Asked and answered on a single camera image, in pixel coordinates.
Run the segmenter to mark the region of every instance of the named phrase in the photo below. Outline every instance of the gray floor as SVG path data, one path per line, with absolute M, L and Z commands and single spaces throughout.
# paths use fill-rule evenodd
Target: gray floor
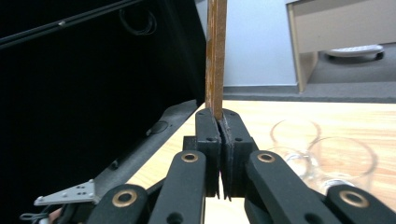
M 359 58 L 329 60 L 319 54 L 317 67 L 306 90 L 296 88 L 250 87 L 225 89 L 225 99 L 267 101 L 318 101 L 396 103 L 396 44 L 384 45 L 385 57 L 374 55 Z M 168 108 L 151 134 L 120 160 L 118 169 L 107 168 L 95 178 L 96 194 L 102 197 L 108 190 L 124 184 L 146 160 L 178 129 L 197 108 L 188 101 Z

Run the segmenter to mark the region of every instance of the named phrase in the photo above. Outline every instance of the wooden table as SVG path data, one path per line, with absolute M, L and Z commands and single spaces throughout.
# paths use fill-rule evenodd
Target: wooden table
M 223 108 L 241 116 L 259 149 L 273 146 L 272 127 L 289 118 L 314 121 L 320 127 L 320 137 L 344 136 L 362 141 L 378 157 L 371 192 L 396 211 L 396 105 L 224 101 Z M 164 178 L 174 155 L 182 149 L 185 135 L 195 135 L 194 115 L 128 183 L 149 188 Z M 207 198 L 205 223 L 248 223 L 243 199 L 230 203 Z

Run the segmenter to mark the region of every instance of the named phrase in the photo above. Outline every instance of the circular ring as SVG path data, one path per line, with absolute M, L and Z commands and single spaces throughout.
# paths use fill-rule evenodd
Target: circular ring
M 263 161 L 263 162 L 275 161 L 275 157 L 273 157 L 271 154 L 268 154 L 268 153 L 259 154 L 259 155 L 257 155 L 257 158 L 259 159 L 259 161 Z
M 181 156 L 181 159 L 185 162 L 195 162 L 198 161 L 198 155 L 193 153 L 187 153 Z
M 340 198 L 345 202 L 348 203 L 352 206 L 359 207 L 359 208 L 365 208 L 369 206 L 369 201 L 367 201 L 366 198 L 364 198 L 362 195 L 359 193 L 350 191 L 350 190 L 341 190 L 340 191 Z
M 130 198 L 126 201 L 120 200 L 120 197 L 122 195 L 129 195 Z M 134 201 L 136 201 L 136 199 L 137 199 L 136 191 L 134 191 L 133 189 L 124 189 L 118 192 L 116 195 L 114 195 L 112 202 L 116 207 L 126 207 L 133 204 Z

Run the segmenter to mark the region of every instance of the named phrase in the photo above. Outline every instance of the wall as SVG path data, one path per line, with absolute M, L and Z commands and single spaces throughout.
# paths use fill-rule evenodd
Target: wall
M 196 0 L 206 30 L 207 2 Z M 224 86 L 296 86 L 284 1 L 228 1 Z

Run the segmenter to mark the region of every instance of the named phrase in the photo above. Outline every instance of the brown wooden rod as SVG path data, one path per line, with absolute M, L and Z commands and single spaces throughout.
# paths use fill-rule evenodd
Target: brown wooden rod
M 205 106 L 222 119 L 227 0 L 207 1 Z

